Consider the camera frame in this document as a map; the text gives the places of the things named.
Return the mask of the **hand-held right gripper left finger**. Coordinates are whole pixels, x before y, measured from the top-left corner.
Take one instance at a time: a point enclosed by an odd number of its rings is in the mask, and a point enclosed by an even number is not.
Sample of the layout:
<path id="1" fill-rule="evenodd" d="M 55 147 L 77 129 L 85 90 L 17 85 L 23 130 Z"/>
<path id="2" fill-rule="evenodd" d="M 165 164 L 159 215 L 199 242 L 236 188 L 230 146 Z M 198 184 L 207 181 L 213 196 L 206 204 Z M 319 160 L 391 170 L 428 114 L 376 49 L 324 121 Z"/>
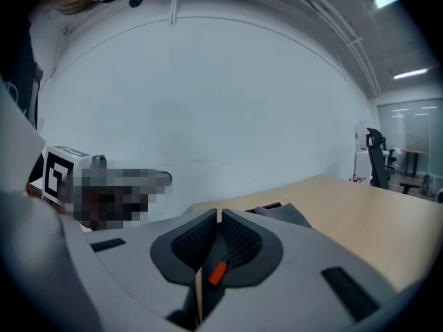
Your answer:
<path id="1" fill-rule="evenodd" d="M 217 236 L 217 211 L 189 212 L 133 228 L 89 232 L 106 271 L 142 306 L 173 325 L 197 327 L 195 275 Z"/>

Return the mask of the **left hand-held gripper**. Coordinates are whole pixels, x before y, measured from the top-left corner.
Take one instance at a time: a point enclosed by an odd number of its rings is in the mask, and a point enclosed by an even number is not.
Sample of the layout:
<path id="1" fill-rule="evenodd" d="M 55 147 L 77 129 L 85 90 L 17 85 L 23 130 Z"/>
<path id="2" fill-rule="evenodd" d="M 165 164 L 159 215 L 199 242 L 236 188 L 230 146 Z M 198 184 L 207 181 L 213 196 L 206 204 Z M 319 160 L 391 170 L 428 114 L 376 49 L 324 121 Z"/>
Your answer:
<path id="1" fill-rule="evenodd" d="M 46 148 L 43 194 L 90 230 L 122 228 L 147 213 L 150 195 L 144 180 L 134 169 L 114 167 L 102 154 Z M 171 185 L 171 173 L 149 169 L 150 194 L 164 194 Z"/>

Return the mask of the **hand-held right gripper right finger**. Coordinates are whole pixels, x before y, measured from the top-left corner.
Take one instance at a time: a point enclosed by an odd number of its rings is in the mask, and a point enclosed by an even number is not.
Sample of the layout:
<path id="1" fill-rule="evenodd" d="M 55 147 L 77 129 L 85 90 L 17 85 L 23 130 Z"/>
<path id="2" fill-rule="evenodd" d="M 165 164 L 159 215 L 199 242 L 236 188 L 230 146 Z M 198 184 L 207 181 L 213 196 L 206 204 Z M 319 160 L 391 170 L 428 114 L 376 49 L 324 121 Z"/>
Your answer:
<path id="1" fill-rule="evenodd" d="M 280 265 L 260 284 L 227 288 L 204 320 L 205 329 L 345 329 L 355 321 L 321 275 L 341 267 L 379 305 L 397 292 L 388 280 L 323 233 L 236 211 L 247 223 L 274 233 L 282 243 Z"/>

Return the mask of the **large wooden desk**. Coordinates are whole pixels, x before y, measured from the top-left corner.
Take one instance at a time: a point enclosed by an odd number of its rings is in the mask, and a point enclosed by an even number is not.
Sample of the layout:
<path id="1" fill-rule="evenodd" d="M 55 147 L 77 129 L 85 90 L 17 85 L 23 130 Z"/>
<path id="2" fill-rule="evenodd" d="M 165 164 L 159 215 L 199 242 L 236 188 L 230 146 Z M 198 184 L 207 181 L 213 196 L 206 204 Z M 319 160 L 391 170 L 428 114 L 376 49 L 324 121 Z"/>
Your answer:
<path id="1" fill-rule="evenodd" d="M 345 329 L 205 329 L 198 332 L 374 332 L 401 314 L 422 287 L 443 242 L 443 205 L 317 175 L 265 192 L 200 203 L 245 212 L 291 203 L 313 227 L 381 273 L 397 294 Z"/>

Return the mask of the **white cabinet with red labels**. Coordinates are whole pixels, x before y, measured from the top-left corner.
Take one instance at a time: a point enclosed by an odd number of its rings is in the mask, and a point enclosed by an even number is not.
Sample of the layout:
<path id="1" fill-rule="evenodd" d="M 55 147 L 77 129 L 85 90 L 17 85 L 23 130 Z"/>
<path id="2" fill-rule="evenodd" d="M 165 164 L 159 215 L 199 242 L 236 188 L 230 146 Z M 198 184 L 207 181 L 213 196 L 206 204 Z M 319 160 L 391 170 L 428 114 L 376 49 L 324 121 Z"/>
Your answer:
<path id="1" fill-rule="evenodd" d="M 362 185 L 369 185 L 372 176 L 372 166 L 366 145 L 367 135 L 369 134 L 368 127 L 369 122 L 366 121 L 357 122 L 354 126 L 355 155 L 353 175 L 366 177 L 363 183 L 359 183 Z"/>

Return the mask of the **black mesh office chair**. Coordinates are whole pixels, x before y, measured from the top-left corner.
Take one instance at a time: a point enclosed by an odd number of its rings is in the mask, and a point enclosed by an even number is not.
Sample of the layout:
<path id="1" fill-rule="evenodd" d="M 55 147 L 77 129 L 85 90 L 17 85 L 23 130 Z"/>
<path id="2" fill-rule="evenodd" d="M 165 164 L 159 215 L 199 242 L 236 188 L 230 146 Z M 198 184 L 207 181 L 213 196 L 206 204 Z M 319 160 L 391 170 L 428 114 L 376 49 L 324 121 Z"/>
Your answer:
<path id="1" fill-rule="evenodd" d="M 381 148 L 382 135 L 373 128 L 367 128 L 368 137 L 366 145 L 372 166 L 373 185 L 381 189 L 388 189 L 388 175 L 384 165 L 383 152 Z"/>

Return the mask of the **wooden table with black legs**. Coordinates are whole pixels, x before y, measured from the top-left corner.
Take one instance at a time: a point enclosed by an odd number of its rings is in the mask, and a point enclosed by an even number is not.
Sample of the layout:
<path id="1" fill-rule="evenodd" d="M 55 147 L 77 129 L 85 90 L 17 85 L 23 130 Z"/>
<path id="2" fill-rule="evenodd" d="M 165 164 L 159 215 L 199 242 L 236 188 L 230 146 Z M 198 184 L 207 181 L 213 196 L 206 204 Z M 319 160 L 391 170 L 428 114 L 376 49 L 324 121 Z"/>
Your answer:
<path id="1" fill-rule="evenodd" d="M 416 177 L 419 156 L 427 155 L 425 151 L 420 150 L 409 150 L 402 149 L 401 152 L 404 154 L 404 174 L 409 177 Z M 409 170 L 410 160 L 412 160 L 412 169 Z"/>

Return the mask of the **frosted glass partition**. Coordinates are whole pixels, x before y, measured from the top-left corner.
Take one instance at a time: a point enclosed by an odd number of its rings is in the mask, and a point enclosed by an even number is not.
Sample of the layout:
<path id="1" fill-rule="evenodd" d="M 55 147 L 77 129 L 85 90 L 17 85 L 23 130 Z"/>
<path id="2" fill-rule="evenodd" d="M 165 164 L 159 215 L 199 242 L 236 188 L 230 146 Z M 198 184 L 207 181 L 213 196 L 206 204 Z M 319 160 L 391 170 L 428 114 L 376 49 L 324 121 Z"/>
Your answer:
<path id="1" fill-rule="evenodd" d="M 404 174 L 402 149 L 425 151 L 419 156 L 418 176 L 443 178 L 443 99 L 428 99 L 377 107 L 379 130 L 387 149 L 394 149 L 395 171 Z"/>

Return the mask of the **person's black white printed shirt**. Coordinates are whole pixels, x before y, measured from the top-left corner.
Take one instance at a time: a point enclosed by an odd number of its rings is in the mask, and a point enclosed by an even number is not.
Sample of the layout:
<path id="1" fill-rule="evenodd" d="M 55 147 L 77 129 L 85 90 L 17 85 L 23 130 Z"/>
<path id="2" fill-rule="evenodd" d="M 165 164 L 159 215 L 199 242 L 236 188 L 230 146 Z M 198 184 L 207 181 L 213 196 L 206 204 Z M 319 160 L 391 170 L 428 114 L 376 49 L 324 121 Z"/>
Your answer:
<path id="1" fill-rule="evenodd" d="M 47 8 L 25 25 L 12 61 L 0 63 L 7 92 L 38 132 L 44 125 L 39 108 L 53 86 L 59 42 L 58 14 L 53 7 Z"/>

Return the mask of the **white ceiling pipes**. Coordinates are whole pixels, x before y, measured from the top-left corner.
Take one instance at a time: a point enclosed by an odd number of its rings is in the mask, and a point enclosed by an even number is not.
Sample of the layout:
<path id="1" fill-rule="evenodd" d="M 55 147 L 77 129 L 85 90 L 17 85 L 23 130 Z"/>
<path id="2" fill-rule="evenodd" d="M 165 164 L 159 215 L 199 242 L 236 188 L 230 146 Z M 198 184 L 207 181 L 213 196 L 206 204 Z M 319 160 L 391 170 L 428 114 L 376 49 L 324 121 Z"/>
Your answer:
<path id="1" fill-rule="evenodd" d="M 372 93 L 378 97 L 381 89 L 374 68 L 358 36 L 351 25 L 328 0 L 301 0 L 309 6 L 341 39 L 364 74 Z"/>

